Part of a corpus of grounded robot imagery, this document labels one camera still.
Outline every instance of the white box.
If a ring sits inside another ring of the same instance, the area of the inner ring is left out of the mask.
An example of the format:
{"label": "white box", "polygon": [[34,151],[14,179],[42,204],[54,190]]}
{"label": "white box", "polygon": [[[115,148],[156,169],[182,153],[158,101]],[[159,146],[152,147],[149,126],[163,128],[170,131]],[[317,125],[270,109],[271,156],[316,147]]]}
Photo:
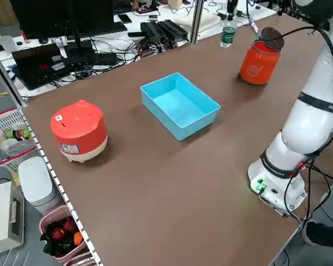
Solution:
{"label": "white box", "polygon": [[0,252],[23,244],[24,198],[13,182],[0,184]]}

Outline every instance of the red apple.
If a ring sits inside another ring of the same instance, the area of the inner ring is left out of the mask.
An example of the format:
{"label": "red apple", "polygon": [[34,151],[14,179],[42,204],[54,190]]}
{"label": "red apple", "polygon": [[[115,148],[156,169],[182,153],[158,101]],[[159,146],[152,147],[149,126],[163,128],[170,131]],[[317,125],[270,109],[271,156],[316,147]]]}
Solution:
{"label": "red apple", "polygon": [[62,240],[62,238],[64,237],[65,232],[59,228],[59,227],[55,227],[52,231],[51,231],[51,237],[54,240]]}
{"label": "red apple", "polygon": [[76,228],[77,226],[75,225],[75,221],[71,218],[67,219],[63,226],[63,230],[69,233],[74,233],[76,231]]}

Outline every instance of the orange jar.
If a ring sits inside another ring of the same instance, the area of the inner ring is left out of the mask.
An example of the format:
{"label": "orange jar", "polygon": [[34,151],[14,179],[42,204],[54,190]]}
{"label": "orange jar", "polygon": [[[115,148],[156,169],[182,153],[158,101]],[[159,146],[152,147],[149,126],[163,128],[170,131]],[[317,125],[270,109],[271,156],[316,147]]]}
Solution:
{"label": "orange jar", "polygon": [[256,40],[244,58],[239,75],[250,84],[264,85],[270,80],[279,58],[279,50],[267,47],[262,40]]}

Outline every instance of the green bottle label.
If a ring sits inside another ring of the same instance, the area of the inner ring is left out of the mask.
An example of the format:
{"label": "green bottle label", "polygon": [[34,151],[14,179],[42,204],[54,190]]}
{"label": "green bottle label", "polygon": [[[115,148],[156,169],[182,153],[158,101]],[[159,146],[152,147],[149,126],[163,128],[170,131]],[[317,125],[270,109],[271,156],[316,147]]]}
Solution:
{"label": "green bottle label", "polygon": [[234,39],[235,28],[233,27],[224,27],[222,31],[222,42],[223,43],[232,43]]}

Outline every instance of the table surface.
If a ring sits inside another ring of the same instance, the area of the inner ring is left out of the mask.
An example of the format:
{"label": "table surface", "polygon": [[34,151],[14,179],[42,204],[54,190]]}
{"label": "table surface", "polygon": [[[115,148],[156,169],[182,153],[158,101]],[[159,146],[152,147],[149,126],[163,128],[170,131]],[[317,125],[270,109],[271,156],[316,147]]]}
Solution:
{"label": "table surface", "polygon": [[[191,7],[195,6],[194,1],[190,1],[192,2],[189,5],[182,5],[181,9],[179,11],[177,11],[175,14],[173,14],[170,10],[170,7],[167,5],[161,5],[159,6],[159,12],[160,12],[160,16],[158,16],[158,20],[159,21],[163,21],[166,19],[175,19],[175,18],[179,18],[179,17],[184,17],[184,16],[192,16],[193,15],[193,11],[194,8],[191,10],[190,14],[188,15],[188,11],[186,9],[182,9],[182,7]],[[219,3],[226,3],[226,0],[219,0],[217,1],[217,4],[214,4],[210,1],[205,2],[204,7],[205,9],[203,10],[203,13],[216,13],[216,11],[220,8],[220,4]],[[238,10],[242,10],[243,12],[245,12],[245,0],[240,0],[239,4],[238,4]],[[254,20],[258,20],[261,18],[265,18],[267,16],[273,15],[275,14],[274,11],[267,9],[265,7],[261,7],[259,10],[255,9],[254,7],[250,7],[249,9],[249,13],[251,15],[251,17]],[[112,34],[103,34],[103,35],[99,35],[96,37],[93,37],[94,40],[96,40],[95,44],[98,48],[99,51],[104,51],[104,52],[120,52],[117,49],[120,50],[124,50],[126,49],[130,43],[133,40],[136,39],[140,39],[140,38],[130,38],[128,37],[127,33],[128,32],[140,32],[140,23],[141,22],[148,22],[148,16],[150,14],[158,14],[157,12],[151,12],[148,13],[146,15],[140,15],[137,12],[129,12],[127,13],[127,15],[129,16],[129,18],[132,20],[132,23],[129,24],[125,24],[125,26],[127,27],[128,31],[127,32],[118,32],[118,33],[112,33]],[[245,18],[237,18],[238,20],[238,26],[247,23],[247,19]],[[120,21],[120,19],[118,18],[118,16],[114,16],[114,21]],[[199,39],[203,39],[215,34],[218,34],[222,31],[222,23],[220,22],[219,24],[201,32],[199,34]],[[40,43],[38,42],[38,40],[32,40],[31,43],[29,44],[25,44],[24,40],[22,37],[16,37],[15,42],[22,42],[24,45],[19,46],[18,49],[26,49],[26,48],[32,48],[32,47],[37,47],[40,46]],[[179,42],[179,45],[183,45],[186,42]],[[61,54],[62,56],[66,56],[64,49],[61,49]],[[127,55],[126,58],[130,59],[132,58],[133,55]],[[14,61],[14,59],[12,59],[12,57],[8,57],[6,52],[0,52],[0,60],[2,61],[2,64],[4,65],[5,68],[8,69],[8,67],[10,65],[14,65],[16,62]],[[95,67],[95,69],[99,69],[99,68],[105,68],[105,66],[98,66]],[[64,80],[74,80],[74,78],[72,76],[68,76],[65,77]],[[57,82],[60,86],[65,86],[67,83],[64,82]],[[41,86],[35,90],[28,90],[20,80],[16,79],[14,82],[15,86],[17,87],[19,93],[21,96],[23,97],[33,97],[33,96],[37,96],[39,94],[43,94],[46,93],[48,91],[51,90],[55,90],[56,87],[54,85],[51,84],[47,84],[44,86]]]}
{"label": "table surface", "polygon": [[[285,33],[303,22],[269,17],[259,28]],[[267,265],[297,227],[261,203],[248,166],[281,129],[323,44],[318,34],[287,37],[267,86],[237,78],[255,36],[240,27],[234,44],[220,36],[76,81],[31,100],[23,110],[49,162],[109,266]],[[221,105],[215,122],[177,141],[143,106],[140,86],[180,72]],[[109,142],[83,164],[60,153],[51,116],[84,99],[101,108]],[[333,175],[333,144],[319,166]],[[312,178],[312,198],[325,186]]]}

